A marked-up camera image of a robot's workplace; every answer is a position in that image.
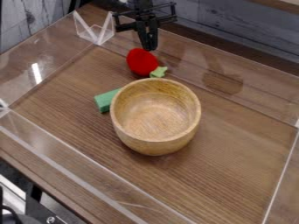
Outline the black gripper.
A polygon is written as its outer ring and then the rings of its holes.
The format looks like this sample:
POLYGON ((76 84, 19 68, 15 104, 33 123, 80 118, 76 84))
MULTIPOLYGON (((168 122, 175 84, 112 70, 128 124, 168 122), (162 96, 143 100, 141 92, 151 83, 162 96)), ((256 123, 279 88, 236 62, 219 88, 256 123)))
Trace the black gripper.
POLYGON ((116 31, 124 32, 135 30, 143 48, 147 51, 154 51, 158 47, 159 26, 176 21, 175 5, 175 2, 154 5, 152 0, 135 0, 135 8, 132 10, 112 13, 116 31), (171 14, 158 17, 155 15, 155 10, 162 8, 170 8, 171 14), (121 24, 120 18, 123 16, 131 16, 135 21, 129 24, 121 24))

